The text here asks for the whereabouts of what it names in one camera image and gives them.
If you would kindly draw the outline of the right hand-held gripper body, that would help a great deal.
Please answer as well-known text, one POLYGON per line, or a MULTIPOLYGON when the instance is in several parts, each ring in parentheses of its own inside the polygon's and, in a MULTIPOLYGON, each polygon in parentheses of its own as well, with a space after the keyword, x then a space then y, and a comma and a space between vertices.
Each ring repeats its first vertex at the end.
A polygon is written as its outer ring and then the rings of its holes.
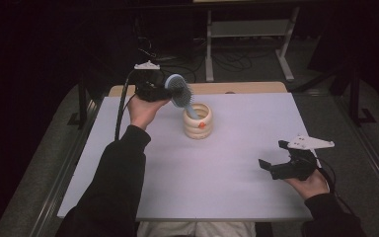
POLYGON ((295 178, 305 181, 317 168, 317 156, 313 153, 315 149, 332 148, 333 141, 322 140, 306 135, 298 135, 288 141, 290 160, 284 164, 272 165, 271 176, 274 180, 285 180, 295 178))

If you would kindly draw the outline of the black metal stand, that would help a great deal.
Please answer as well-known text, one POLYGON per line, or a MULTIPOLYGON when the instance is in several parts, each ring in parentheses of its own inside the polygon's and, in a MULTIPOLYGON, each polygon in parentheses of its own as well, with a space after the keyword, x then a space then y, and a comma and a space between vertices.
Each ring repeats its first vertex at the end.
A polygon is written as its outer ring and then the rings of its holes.
POLYGON ((90 83, 88 79, 85 76, 82 76, 77 85, 78 112, 71 115, 68 125, 77 125, 79 129, 82 129, 89 120, 92 110, 96 105, 89 86, 90 83))
POLYGON ((361 126, 363 123, 374 123, 376 119, 369 110, 359 106, 360 76, 357 66, 350 60, 346 60, 311 81, 291 89, 291 92, 306 92, 331 77, 334 78, 329 89, 332 95, 341 96, 346 88, 349 88, 348 115, 351 120, 357 126, 361 126))

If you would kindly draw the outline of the person's left hand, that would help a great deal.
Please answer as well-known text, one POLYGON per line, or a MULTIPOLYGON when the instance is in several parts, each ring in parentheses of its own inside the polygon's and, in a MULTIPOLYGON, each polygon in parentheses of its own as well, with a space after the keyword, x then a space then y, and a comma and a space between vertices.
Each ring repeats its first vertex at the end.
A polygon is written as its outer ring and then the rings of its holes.
POLYGON ((146 102, 139 99, 138 97, 132 98, 127 106, 130 123, 145 130, 147 126, 153 121, 157 112, 168 103, 169 100, 146 102))

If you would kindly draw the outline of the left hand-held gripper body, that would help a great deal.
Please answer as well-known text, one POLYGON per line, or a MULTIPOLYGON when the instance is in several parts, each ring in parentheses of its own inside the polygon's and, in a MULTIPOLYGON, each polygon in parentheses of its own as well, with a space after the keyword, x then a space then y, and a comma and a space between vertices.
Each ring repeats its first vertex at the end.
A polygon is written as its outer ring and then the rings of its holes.
POLYGON ((146 102, 162 101, 161 91, 165 88, 165 74, 159 64, 148 60, 134 66, 135 94, 146 102))

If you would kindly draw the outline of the cream ribbed cup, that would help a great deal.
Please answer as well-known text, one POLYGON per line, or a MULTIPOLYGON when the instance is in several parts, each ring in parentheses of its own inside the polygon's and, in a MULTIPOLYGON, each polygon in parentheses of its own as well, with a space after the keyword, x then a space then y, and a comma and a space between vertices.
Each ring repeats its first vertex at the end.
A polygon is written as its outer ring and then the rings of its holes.
POLYGON ((203 103, 192 104, 192 108, 198 115, 198 119, 193 119, 187 111, 183 112, 184 133, 191 139, 204 139, 213 130, 212 109, 203 103))

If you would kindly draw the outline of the white metal stand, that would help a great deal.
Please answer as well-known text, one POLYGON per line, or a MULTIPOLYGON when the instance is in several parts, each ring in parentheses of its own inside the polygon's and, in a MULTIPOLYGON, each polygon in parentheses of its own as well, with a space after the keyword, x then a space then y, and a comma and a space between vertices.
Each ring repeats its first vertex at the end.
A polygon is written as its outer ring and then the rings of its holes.
POLYGON ((291 11, 288 19, 249 20, 249 21, 213 21, 212 12, 207 12, 205 76, 207 82, 214 81, 212 61, 212 40, 219 38, 243 37, 283 37, 282 46, 274 52, 287 81, 293 81, 294 75, 285 58, 289 43, 300 12, 299 7, 291 11))

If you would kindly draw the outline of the person's right hand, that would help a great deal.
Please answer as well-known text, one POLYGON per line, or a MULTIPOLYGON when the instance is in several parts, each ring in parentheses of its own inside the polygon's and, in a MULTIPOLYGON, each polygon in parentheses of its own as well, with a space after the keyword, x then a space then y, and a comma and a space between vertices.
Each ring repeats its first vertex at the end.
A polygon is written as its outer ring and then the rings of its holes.
POLYGON ((290 178, 286 179, 285 182, 304 200, 330 192, 327 180, 318 170, 315 170, 305 181, 290 178))

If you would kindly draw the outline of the light blue hairbrush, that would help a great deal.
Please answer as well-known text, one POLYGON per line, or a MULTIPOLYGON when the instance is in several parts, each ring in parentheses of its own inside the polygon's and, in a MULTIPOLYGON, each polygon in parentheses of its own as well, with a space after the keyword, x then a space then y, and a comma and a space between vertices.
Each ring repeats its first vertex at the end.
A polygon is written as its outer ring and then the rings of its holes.
POLYGON ((198 114, 191 106, 192 90, 185 78, 180 74, 169 76, 165 88, 171 93, 172 102, 177 108, 183 108, 191 119, 199 119, 198 114))

